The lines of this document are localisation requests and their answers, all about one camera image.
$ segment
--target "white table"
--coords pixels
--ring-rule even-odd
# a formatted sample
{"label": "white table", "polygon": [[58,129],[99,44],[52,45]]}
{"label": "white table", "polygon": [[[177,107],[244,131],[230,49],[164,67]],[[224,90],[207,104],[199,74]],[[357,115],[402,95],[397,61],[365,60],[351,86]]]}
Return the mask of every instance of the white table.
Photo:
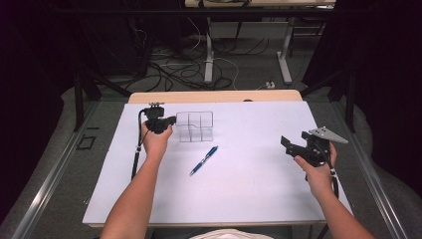
{"label": "white table", "polygon": [[[241,7],[243,2],[238,3],[217,3],[204,0],[205,8],[235,8]],[[185,0],[186,7],[198,8],[198,0]],[[304,7],[304,6],[324,6],[333,5],[335,0],[252,0],[248,7]],[[289,67],[286,62],[286,55],[289,48],[295,18],[290,18],[289,22],[244,22],[238,38],[272,38],[283,39],[282,51],[277,52],[280,69],[282,71],[285,84],[292,83]],[[205,82],[212,81],[212,69],[214,52],[212,51],[212,39],[235,38],[238,23],[217,22],[213,23],[208,18],[210,35],[207,35],[207,60],[205,66]]]}
{"label": "white table", "polygon": [[[234,98],[260,98],[273,91],[234,92]],[[286,91],[289,99],[294,91]],[[232,92],[210,93],[213,97]],[[207,93],[173,93],[195,101]],[[159,99],[160,94],[152,94]],[[139,96],[147,101],[148,94]],[[303,130],[316,128],[306,102],[270,101],[250,103],[165,104],[165,116],[179,112],[211,111],[214,116],[213,141],[180,142],[174,127],[162,160],[151,227],[160,226],[244,226],[324,223],[323,214],[312,196],[304,172],[285,154],[280,144],[284,135],[305,145]],[[105,163],[83,222],[101,227],[117,198],[130,182],[137,115],[147,104],[124,107]],[[189,172],[214,145],[217,152],[193,176]],[[142,151],[139,166],[144,159]],[[340,200],[350,210],[340,187]]]}

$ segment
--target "forearm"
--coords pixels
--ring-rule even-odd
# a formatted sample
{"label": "forearm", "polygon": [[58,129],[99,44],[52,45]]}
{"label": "forearm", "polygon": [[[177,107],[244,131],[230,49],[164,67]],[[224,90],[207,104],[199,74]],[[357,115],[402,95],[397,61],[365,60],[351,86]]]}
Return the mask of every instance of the forearm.
{"label": "forearm", "polygon": [[317,198],[333,238],[374,238],[333,193]]}
{"label": "forearm", "polygon": [[161,158],[148,157],[112,208],[102,238],[143,238]]}

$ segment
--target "power strip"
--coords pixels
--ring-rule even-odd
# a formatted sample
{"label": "power strip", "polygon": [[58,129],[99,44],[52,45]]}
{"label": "power strip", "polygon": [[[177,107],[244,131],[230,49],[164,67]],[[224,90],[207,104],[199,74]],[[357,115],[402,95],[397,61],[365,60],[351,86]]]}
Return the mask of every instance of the power strip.
{"label": "power strip", "polygon": [[265,82],[265,85],[267,86],[267,89],[273,90],[276,88],[276,84],[274,82]]}

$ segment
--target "gray floor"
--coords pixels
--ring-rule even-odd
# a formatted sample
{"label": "gray floor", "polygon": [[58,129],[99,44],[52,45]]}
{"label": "gray floor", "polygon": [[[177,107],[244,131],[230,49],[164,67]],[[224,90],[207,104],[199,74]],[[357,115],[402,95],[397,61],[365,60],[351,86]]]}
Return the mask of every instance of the gray floor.
{"label": "gray floor", "polygon": [[[276,89],[297,89],[305,86],[301,83],[303,73],[312,56],[313,49],[318,38],[307,37],[295,40],[294,54],[288,58],[288,63],[294,83],[290,86],[283,84],[281,72],[276,61],[275,51],[280,50],[277,42],[271,42],[265,53],[251,56],[221,56],[225,60],[218,60],[224,77],[234,79],[237,90],[256,90],[267,81],[274,81]],[[257,41],[242,41],[239,43],[239,52],[248,51],[255,46]],[[123,78],[113,79],[116,82],[124,82]],[[200,77],[193,77],[192,81],[199,82]],[[155,85],[157,79],[149,79],[136,82],[128,89],[133,92],[142,92]],[[86,105],[90,120],[80,131],[79,137],[73,134],[75,125],[74,95],[73,90],[63,94],[65,107],[58,123],[57,129],[51,138],[43,157],[34,171],[30,182],[22,192],[20,198],[12,208],[6,220],[0,227],[1,238],[20,238],[18,231],[28,230],[23,235],[27,238],[95,238],[100,236],[101,230],[94,229],[82,224],[82,217],[87,208],[87,199],[90,198],[101,171],[109,143],[112,139],[122,106],[127,99],[122,98],[108,88],[101,87],[104,97],[101,102]],[[313,111],[316,123],[319,126],[325,125],[337,131],[339,134],[348,135],[341,120],[338,120],[336,108],[326,98],[327,88],[314,92],[305,100],[309,102]],[[155,89],[164,91],[164,84]],[[172,91],[192,91],[186,86],[174,83]],[[363,151],[370,155],[371,134],[364,114],[355,109],[354,136],[358,138]],[[83,136],[94,136],[96,138],[91,150],[83,150],[80,145],[69,147],[72,142],[80,142]],[[377,238],[394,238],[391,235],[391,228],[385,223],[385,215],[379,211],[379,202],[374,199],[374,193],[367,186],[367,179],[362,173],[357,161],[358,155],[351,146],[339,145],[340,164],[337,166],[339,178],[343,184],[348,199],[353,205],[353,212],[356,218],[362,222]],[[68,158],[66,163],[61,163],[61,158]],[[43,183],[52,169],[60,164],[58,183],[48,188],[52,193],[44,201],[36,201],[37,193],[43,189]],[[401,226],[405,229],[408,238],[418,238],[422,235],[420,229],[422,223],[422,201],[406,185],[379,168],[379,176],[383,188],[391,201]],[[34,217],[27,217],[28,211],[36,208],[37,204],[42,205],[42,210]],[[33,227],[25,228],[27,224],[22,219],[32,218]],[[306,238],[308,226],[294,226],[294,238]],[[315,228],[314,237],[320,231],[320,226]]]}

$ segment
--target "gray carpet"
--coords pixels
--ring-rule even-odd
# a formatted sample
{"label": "gray carpet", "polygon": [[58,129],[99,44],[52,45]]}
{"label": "gray carpet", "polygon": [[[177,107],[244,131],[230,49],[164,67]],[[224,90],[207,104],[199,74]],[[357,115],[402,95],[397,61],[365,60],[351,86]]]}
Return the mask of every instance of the gray carpet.
{"label": "gray carpet", "polygon": [[[294,56],[288,58],[292,78],[295,79],[291,86],[282,83],[281,73],[274,55],[277,46],[270,46],[263,56],[227,56],[232,63],[237,65],[236,88],[238,90],[254,90],[266,81],[275,81],[276,89],[298,89],[302,75],[312,56],[317,39],[302,38],[295,41]],[[248,42],[241,45],[240,51],[248,49]],[[237,71],[232,63],[221,60],[222,73],[227,78],[234,78]],[[136,82],[129,87],[133,92],[142,92],[153,87],[157,79]],[[31,228],[29,238],[95,238],[100,236],[101,230],[82,224],[82,219],[87,208],[87,199],[90,198],[96,185],[103,160],[112,139],[119,115],[124,102],[118,94],[108,88],[101,87],[104,98],[95,103],[93,116],[84,126],[81,136],[95,138],[91,149],[82,149],[90,144],[90,139],[79,140],[80,149],[72,150],[70,160],[64,167],[61,179],[54,193],[48,199],[44,211],[36,218],[34,227]],[[164,84],[155,89],[163,91]],[[173,91],[192,91],[186,86],[174,84]],[[305,98],[309,102],[318,126],[327,126],[340,135],[347,135],[341,119],[337,119],[333,105],[327,101],[327,89],[321,89]],[[75,123],[73,91],[69,90],[63,95],[65,108],[58,123],[55,134],[46,148],[40,163],[34,171],[30,182],[21,197],[12,208],[6,220],[0,227],[1,238],[12,238],[25,213],[31,206],[38,190],[43,185],[46,176],[62,157],[62,153],[73,135]],[[356,136],[363,145],[366,153],[371,151],[370,128],[364,119],[364,114],[356,109],[355,114]],[[337,173],[344,187],[344,191],[352,204],[356,218],[362,222],[377,238],[392,238],[380,214],[377,202],[368,188],[361,169],[356,162],[356,152],[347,144],[337,145],[339,161]],[[378,175],[396,209],[397,216],[406,229],[409,238],[418,238],[422,235],[422,202],[415,193],[396,178],[377,168]],[[309,227],[294,226],[295,238],[307,238]],[[314,237],[320,231],[320,226],[315,228]]]}

